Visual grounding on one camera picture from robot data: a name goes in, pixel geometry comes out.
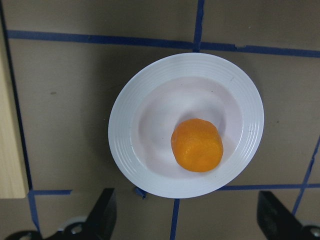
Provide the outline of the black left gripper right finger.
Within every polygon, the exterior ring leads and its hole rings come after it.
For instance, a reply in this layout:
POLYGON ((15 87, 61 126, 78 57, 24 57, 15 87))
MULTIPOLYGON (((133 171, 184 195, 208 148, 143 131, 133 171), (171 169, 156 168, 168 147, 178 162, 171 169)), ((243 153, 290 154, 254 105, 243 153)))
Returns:
POLYGON ((256 220, 268 240, 318 240, 320 227, 302 225, 271 191, 258 193, 256 220))

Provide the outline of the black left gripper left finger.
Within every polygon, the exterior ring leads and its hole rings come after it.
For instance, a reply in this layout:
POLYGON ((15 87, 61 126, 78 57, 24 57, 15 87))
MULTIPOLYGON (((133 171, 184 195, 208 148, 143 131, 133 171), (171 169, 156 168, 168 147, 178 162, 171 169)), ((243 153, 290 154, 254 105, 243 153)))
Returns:
MULTIPOLYGON (((33 193, 28 194, 31 219, 36 230, 22 230, 10 234, 7 240, 43 240, 40 233, 36 201, 33 193)), ((85 221, 75 221, 57 230, 48 240, 109 240, 117 220, 116 191, 105 188, 85 221)))

